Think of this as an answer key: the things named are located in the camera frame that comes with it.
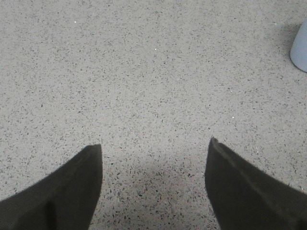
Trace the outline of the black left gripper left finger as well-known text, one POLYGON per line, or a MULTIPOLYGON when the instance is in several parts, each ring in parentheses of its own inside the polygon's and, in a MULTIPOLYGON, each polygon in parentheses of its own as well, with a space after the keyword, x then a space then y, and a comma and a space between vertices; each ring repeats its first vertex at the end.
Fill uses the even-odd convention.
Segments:
POLYGON ((2 230, 87 230, 101 192, 101 145, 87 146, 49 176, 1 201, 2 230))

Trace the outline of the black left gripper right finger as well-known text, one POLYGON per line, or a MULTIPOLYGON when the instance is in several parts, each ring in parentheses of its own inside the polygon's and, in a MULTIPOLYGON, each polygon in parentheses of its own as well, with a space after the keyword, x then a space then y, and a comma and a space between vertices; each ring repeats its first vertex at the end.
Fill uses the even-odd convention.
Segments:
POLYGON ((211 138, 205 188, 222 230, 305 230, 307 195, 211 138))

